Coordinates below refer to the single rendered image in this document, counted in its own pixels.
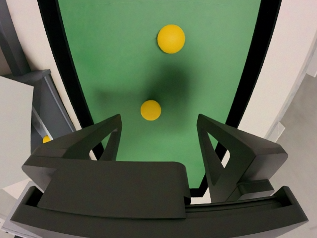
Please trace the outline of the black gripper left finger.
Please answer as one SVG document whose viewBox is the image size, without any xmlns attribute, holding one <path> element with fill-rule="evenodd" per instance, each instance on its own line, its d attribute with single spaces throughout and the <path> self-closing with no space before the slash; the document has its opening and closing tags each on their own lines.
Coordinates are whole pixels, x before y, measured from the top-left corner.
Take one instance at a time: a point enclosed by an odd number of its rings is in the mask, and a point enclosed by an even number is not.
<svg viewBox="0 0 317 238">
<path fill-rule="evenodd" d="M 116 161 L 121 131 L 121 116 L 120 114 L 116 114 L 97 124 L 40 144 L 31 155 L 90 160 L 90 151 L 111 133 L 107 146 L 99 161 Z"/>
</svg>

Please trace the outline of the green tray with black rim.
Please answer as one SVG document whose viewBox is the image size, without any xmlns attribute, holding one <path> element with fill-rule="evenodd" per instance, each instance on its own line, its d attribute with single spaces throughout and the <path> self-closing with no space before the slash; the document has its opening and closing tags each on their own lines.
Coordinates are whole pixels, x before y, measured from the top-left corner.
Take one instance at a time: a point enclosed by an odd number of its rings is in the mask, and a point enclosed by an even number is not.
<svg viewBox="0 0 317 238">
<path fill-rule="evenodd" d="M 120 114 L 116 161 L 179 162 L 191 198 L 208 182 L 198 114 L 238 128 L 261 72 L 282 0 L 37 0 L 81 128 Z M 185 41 L 163 52 L 160 30 Z M 161 107 L 143 118 L 148 100 Z"/>
</svg>

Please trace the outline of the yellow ball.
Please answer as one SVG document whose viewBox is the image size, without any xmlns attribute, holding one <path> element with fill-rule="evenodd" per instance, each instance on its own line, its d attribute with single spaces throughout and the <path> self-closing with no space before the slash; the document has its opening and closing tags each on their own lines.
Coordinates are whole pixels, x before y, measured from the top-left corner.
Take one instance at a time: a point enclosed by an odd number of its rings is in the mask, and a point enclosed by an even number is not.
<svg viewBox="0 0 317 238">
<path fill-rule="evenodd" d="M 167 25 L 158 33 L 158 46 L 168 54 L 173 54 L 180 51 L 184 45 L 184 33 L 176 25 Z"/>
<path fill-rule="evenodd" d="M 156 101 L 148 100 L 141 106 L 141 115 L 146 120 L 155 120 L 160 116 L 160 114 L 161 107 Z"/>
<path fill-rule="evenodd" d="M 47 142 L 47 141 L 50 141 L 50 138 L 46 135 L 43 139 L 43 143 Z"/>
</svg>

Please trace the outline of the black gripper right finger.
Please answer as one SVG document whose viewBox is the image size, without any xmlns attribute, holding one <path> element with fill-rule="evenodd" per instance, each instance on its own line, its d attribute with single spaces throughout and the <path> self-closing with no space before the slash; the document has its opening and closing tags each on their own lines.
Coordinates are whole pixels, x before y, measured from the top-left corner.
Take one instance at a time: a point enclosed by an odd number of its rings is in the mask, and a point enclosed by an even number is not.
<svg viewBox="0 0 317 238">
<path fill-rule="evenodd" d="M 224 202 L 240 183 L 270 180 L 288 158 L 280 144 L 198 114 L 197 132 L 211 203 Z M 223 167 L 209 135 L 230 154 Z"/>
</svg>

